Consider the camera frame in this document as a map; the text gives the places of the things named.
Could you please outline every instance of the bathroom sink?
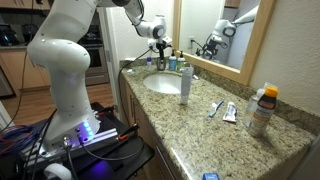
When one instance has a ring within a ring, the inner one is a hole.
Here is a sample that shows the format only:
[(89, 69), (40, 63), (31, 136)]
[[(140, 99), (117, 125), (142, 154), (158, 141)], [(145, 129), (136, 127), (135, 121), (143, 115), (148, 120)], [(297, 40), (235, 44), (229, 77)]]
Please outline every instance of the bathroom sink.
[(156, 92), (180, 94), (181, 77), (173, 74), (153, 74), (143, 80), (143, 84)]

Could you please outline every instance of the wooden mirror frame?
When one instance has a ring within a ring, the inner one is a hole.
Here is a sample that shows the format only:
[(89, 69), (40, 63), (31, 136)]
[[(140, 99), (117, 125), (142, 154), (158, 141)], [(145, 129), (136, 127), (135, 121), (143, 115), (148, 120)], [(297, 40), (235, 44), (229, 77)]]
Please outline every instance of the wooden mirror frame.
[[(241, 70), (184, 53), (186, 61), (243, 85), (248, 85), (250, 83), (256, 60), (259, 56), (275, 2), (276, 0), (260, 0), (259, 9), (253, 25), (245, 57), (242, 62)], [(174, 0), (174, 30), (172, 45), (173, 49), (176, 50), (179, 50), (181, 5), (182, 0)]]

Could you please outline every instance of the floor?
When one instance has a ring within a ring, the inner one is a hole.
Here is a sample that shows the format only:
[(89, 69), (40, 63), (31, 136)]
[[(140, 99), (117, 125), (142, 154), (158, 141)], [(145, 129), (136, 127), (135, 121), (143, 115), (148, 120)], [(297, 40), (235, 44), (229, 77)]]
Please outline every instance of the floor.
[[(87, 86), (90, 102), (99, 102), (102, 106), (113, 105), (113, 97), (110, 84), (99, 84)], [(12, 118), (19, 104), (19, 97), (1, 100), (2, 104)], [(42, 119), (46, 119), (54, 111), (55, 105), (51, 99), (49, 89), (23, 92), (21, 104), (17, 116), (14, 120), (16, 125), (33, 124)], [(137, 176), (130, 180), (147, 180), (143, 169), (139, 170)]]

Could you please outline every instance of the kitchen cabinet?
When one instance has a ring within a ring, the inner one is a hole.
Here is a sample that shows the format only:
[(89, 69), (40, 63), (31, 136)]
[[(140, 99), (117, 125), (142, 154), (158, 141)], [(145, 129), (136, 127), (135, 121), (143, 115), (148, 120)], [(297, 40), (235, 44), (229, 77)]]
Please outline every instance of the kitchen cabinet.
[(35, 65), (28, 57), (25, 59), (25, 55), (25, 50), (0, 52), (0, 65), (11, 86), (16, 90), (21, 90), (23, 74), (23, 89), (49, 86), (50, 79), (47, 70)]
[(37, 0), (1, 0), (1, 8), (21, 8), (21, 9), (38, 9), (49, 10), (48, 0), (42, 0), (42, 5), (37, 4)]
[(172, 165), (169, 165), (168, 163), (168, 157), (163, 145), (157, 138), (151, 124), (149, 124), (147, 116), (139, 105), (139, 102), (136, 100), (129, 85), (122, 82), (121, 87), (122, 92), (125, 91), (125, 94), (123, 94), (123, 97), (125, 97), (123, 98), (123, 104), (130, 125), (138, 123), (140, 127), (138, 129), (139, 136), (155, 150), (155, 156), (143, 167), (147, 178), (149, 180), (177, 179), (177, 177), (173, 175), (175, 172)]
[(240, 0), (225, 0), (225, 7), (238, 8), (240, 5)]

